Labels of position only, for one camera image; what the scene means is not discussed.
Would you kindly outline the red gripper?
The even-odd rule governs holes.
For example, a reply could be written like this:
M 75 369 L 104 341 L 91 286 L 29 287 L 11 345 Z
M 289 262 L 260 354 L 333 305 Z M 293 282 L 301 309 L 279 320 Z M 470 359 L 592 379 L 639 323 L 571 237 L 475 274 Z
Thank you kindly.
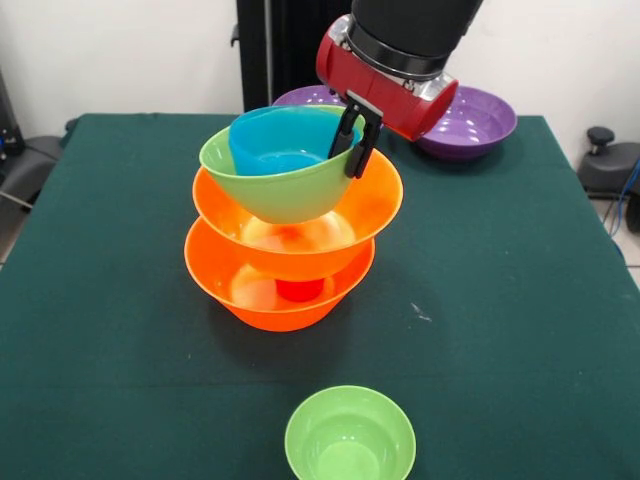
M 415 81 L 377 69 L 365 62 L 349 43 L 349 33 L 355 26 L 350 14 L 331 24 L 318 49 L 316 73 L 339 96 L 354 99 L 380 115 L 366 116 L 362 136 L 355 126 L 361 107 L 350 102 L 329 148 L 329 158 L 352 148 L 345 175 L 360 179 L 379 138 L 382 122 L 409 140 L 420 139 L 446 113 L 459 83 L 445 72 L 430 80 Z

